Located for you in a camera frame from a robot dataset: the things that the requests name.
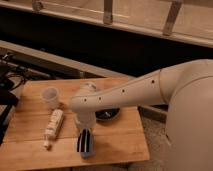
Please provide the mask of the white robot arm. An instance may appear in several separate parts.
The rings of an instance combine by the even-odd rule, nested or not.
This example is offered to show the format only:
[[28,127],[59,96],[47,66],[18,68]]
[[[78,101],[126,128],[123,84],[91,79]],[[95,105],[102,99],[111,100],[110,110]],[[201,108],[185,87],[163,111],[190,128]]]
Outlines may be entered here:
[[93,151],[91,129],[96,123],[97,111],[164,103],[159,70],[101,91],[93,82],[86,82],[70,100],[70,109],[76,114],[75,123],[79,130],[77,151],[81,154]]

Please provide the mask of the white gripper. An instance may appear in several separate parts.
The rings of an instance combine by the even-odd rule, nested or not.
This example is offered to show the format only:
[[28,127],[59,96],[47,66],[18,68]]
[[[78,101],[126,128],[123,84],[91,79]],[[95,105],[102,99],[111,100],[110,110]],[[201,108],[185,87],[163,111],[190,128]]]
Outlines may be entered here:
[[86,129],[86,135],[85,135],[85,151],[90,151],[90,138],[91,133],[90,130],[94,127],[96,124],[96,115],[94,112],[85,112],[85,111],[77,111],[75,113],[74,117],[75,125],[77,128],[77,131],[79,134],[78,140],[77,140],[77,152],[81,152],[81,144],[83,139],[83,130]]

